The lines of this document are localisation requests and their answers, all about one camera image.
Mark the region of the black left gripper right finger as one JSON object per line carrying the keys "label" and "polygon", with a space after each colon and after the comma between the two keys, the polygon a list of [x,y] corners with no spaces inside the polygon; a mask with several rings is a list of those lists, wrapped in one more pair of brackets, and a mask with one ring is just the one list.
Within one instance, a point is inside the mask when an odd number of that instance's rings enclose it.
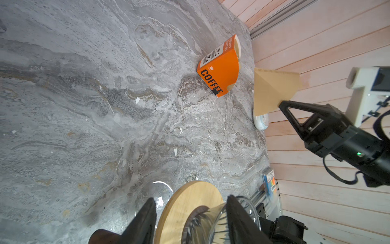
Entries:
{"label": "black left gripper right finger", "polygon": [[261,231],[259,216],[252,202],[242,196],[230,195],[225,205],[231,244],[270,244]]}

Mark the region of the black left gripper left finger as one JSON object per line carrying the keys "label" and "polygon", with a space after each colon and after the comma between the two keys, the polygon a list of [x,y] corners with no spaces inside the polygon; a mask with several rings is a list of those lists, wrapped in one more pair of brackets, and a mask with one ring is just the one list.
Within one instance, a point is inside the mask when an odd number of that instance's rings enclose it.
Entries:
{"label": "black left gripper left finger", "polygon": [[119,244],[152,244],[156,225],[156,203],[148,198],[121,235]]}

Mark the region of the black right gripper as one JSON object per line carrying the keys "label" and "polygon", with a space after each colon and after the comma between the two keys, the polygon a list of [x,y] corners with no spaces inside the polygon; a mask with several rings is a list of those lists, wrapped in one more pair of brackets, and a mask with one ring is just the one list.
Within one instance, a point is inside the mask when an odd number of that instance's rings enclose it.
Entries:
{"label": "black right gripper", "polygon": [[[290,108],[313,115],[303,126]],[[372,135],[354,126],[331,105],[283,101],[279,109],[309,151],[322,159],[331,155],[352,165],[363,175],[369,188],[390,184],[390,137],[382,127],[383,115],[375,121],[373,129],[376,134]]]}

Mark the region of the round wooden dripper holder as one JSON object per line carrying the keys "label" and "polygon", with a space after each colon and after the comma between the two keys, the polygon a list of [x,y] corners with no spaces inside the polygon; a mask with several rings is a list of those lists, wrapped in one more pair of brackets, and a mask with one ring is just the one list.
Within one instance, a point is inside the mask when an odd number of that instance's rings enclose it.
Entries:
{"label": "round wooden dripper holder", "polygon": [[207,210],[224,203],[219,190],[211,183],[192,181],[170,198],[155,231],[155,244],[180,244],[187,221],[195,210]]}

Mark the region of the clear glass carafe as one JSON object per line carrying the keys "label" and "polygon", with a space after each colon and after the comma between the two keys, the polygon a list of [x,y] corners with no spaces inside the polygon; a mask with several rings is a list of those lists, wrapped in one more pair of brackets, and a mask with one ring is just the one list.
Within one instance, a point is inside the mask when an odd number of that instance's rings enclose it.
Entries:
{"label": "clear glass carafe", "polygon": [[[155,203],[156,203],[157,217],[156,217],[155,231],[157,228],[158,215],[162,213],[163,208],[166,206],[166,204],[168,203],[168,201],[172,197],[173,193],[174,193],[174,191],[173,191],[171,185],[169,185],[167,182],[164,182],[164,181],[153,181],[153,182],[149,183],[147,186],[147,190],[143,193],[144,194],[143,195],[143,200],[144,200],[143,205],[145,204],[145,202],[147,201],[148,198],[153,198]],[[139,210],[137,210],[134,213],[134,217],[139,212]],[[109,231],[109,230],[98,229],[91,235],[88,242],[90,244],[118,244],[118,241],[119,241],[121,235],[123,234],[123,232],[121,234],[118,234],[118,233],[114,233],[114,232]]]}

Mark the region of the brown paper coffee filter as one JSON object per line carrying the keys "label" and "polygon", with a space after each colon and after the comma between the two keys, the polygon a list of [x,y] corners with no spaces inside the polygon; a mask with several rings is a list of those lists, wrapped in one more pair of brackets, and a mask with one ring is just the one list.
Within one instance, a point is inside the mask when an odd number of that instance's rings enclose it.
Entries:
{"label": "brown paper coffee filter", "polygon": [[253,115],[277,110],[282,101],[293,98],[301,88],[299,73],[255,68]]}

